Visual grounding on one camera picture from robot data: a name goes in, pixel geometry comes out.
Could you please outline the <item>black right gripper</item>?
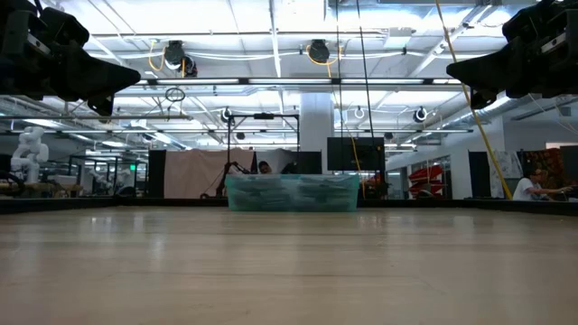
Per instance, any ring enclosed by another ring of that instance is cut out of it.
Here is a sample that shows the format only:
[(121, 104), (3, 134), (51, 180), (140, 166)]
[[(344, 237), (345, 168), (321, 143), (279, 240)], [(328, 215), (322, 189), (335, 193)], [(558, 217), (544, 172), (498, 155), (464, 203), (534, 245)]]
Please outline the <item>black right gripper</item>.
[(540, 0), (526, 15), (525, 44), (513, 40), (499, 51), (446, 68), (470, 87), (472, 110), (493, 104), (502, 91), (510, 98), (578, 94), (578, 0)]

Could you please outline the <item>black rig frame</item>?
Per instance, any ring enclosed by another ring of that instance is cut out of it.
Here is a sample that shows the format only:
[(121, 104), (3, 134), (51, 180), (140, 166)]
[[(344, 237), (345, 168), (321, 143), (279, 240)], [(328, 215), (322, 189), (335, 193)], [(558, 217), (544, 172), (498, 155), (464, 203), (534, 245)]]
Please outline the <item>black rig frame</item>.
[(253, 166), (250, 170), (246, 169), (245, 167), (243, 167), (242, 165), (240, 165), (238, 162), (236, 161), (232, 161), (231, 160), (231, 134), (233, 133), (233, 128), (232, 126), (232, 122), (234, 121), (234, 119), (236, 117), (241, 117), (241, 120), (236, 123), (236, 126), (240, 126), (247, 118), (253, 118), (255, 120), (273, 120), (275, 118), (281, 118), (282, 120), (286, 120), (287, 117), (292, 117), (296, 119), (297, 122), (297, 128), (294, 129), (294, 132), (297, 135), (297, 155), (296, 157), (288, 162), (288, 163), (282, 163), (282, 170), (280, 171), (281, 174), (287, 174), (287, 173), (297, 173), (298, 172), (298, 160), (299, 160), (299, 156), (300, 156), (300, 131), (301, 131), (301, 127), (300, 127), (300, 122), (299, 122), (299, 114), (293, 114), (293, 115), (286, 115), (286, 114), (274, 114), (274, 113), (255, 113), (255, 114), (232, 114), (229, 118), (229, 121), (227, 122), (227, 162), (224, 165), (223, 168), (223, 172), (222, 172), (222, 177), (220, 179), (219, 185), (215, 191), (216, 197), (217, 198), (223, 198), (224, 195), (224, 190), (226, 188), (226, 184), (225, 184), (225, 180), (227, 178), (227, 175), (229, 174), (229, 170), (234, 167), (235, 169), (237, 169), (239, 172), (243, 173), (243, 174), (259, 174), (259, 170), (258, 170), (258, 164), (260, 163), (260, 161), (258, 161), (256, 159), (256, 156), (254, 155), (254, 162), (256, 163), (256, 166)]

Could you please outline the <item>beige curtain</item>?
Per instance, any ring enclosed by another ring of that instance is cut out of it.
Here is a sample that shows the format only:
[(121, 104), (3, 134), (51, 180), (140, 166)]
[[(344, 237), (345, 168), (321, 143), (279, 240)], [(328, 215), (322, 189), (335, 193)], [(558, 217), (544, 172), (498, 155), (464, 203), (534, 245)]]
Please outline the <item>beige curtain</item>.
[(199, 199), (214, 196), (228, 161), (228, 152), (192, 149), (165, 155), (164, 197)]

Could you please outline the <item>teal translucent plastic basket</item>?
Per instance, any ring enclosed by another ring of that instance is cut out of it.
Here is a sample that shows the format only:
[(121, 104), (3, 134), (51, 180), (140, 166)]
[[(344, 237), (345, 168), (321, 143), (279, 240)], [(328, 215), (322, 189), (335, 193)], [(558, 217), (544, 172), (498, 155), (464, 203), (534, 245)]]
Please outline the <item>teal translucent plastic basket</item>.
[(225, 180), (234, 211), (351, 212), (357, 174), (235, 174)]

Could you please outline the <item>wooden background table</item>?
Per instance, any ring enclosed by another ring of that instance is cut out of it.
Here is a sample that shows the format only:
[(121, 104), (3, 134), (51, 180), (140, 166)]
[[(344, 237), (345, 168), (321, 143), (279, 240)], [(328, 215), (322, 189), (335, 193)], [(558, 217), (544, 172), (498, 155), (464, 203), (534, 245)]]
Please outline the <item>wooden background table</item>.
[(78, 195), (83, 190), (81, 185), (61, 185), (52, 183), (31, 183), (18, 185), (16, 183), (0, 183), (0, 196), (41, 197), (47, 193), (49, 198), (71, 198)]

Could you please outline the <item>black monitor screen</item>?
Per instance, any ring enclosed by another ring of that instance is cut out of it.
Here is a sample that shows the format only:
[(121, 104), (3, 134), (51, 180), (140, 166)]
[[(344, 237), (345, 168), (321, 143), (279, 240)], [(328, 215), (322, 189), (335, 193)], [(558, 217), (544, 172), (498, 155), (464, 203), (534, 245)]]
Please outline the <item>black monitor screen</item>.
[(329, 171), (385, 170), (384, 139), (379, 137), (328, 137), (327, 168)]

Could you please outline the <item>white humanoid robot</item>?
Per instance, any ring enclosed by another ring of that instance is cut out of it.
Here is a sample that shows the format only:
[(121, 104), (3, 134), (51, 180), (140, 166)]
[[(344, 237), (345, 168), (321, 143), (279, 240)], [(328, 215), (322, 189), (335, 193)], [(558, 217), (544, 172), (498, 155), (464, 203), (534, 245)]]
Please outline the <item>white humanoid robot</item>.
[(42, 142), (44, 129), (27, 126), (18, 136), (18, 146), (10, 160), (10, 172), (25, 172), (25, 184), (39, 180), (40, 164), (49, 158), (49, 147)]

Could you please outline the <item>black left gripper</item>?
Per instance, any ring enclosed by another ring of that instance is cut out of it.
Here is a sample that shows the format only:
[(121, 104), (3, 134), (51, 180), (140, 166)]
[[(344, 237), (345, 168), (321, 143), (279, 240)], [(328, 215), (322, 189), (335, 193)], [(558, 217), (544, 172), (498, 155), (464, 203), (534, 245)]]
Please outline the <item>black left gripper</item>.
[(0, 95), (83, 99), (100, 116), (111, 116), (113, 95), (141, 75), (68, 45), (62, 37), (68, 18), (37, 2), (0, 0)]

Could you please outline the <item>black aluminium table frame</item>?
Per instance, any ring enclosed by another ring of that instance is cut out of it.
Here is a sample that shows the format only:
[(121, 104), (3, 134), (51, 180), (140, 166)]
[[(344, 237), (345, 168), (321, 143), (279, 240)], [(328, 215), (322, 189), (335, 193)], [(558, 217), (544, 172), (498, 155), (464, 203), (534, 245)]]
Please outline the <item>black aluminium table frame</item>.
[[(72, 198), (0, 199), (0, 215), (68, 209), (128, 207), (226, 207), (224, 199)], [(360, 200), (360, 209), (486, 209), (578, 218), (578, 202), (514, 200)]]

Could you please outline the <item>red patterned cloth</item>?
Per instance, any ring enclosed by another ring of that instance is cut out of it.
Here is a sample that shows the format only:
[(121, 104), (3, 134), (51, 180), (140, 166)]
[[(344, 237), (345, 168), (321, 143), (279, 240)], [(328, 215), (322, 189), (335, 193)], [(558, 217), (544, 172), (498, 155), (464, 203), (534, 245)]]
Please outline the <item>red patterned cloth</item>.
[(522, 163), (525, 176), (534, 178), (543, 189), (558, 190), (565, 185), (559, 149), (524, 151)]

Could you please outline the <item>white square pillar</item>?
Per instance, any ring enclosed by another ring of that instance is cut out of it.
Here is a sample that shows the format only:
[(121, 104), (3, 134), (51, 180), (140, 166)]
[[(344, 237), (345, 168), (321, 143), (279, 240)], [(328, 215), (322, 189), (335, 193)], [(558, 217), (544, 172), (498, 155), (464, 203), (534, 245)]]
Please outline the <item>white square pillar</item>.
[(331, 93), (301, 94), (300, 104), (300, 149), (319, 152), (322, 156), (322, 174), (328, 174), (327, 138), (333, 137), (334, 103)]

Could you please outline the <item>black partition panel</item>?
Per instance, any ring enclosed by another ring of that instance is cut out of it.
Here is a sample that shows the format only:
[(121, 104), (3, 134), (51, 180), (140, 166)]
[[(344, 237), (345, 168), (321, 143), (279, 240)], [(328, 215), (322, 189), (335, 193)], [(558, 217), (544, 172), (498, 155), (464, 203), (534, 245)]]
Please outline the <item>black partition panel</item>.
[(165, 163), (165, 150), (152, 150), (149, 152), (147, 196), (150, 198), (164, 198)]
[(471, 194), (474, 199), (491, 197), (489, 161), (486, 152), (468, 152)]

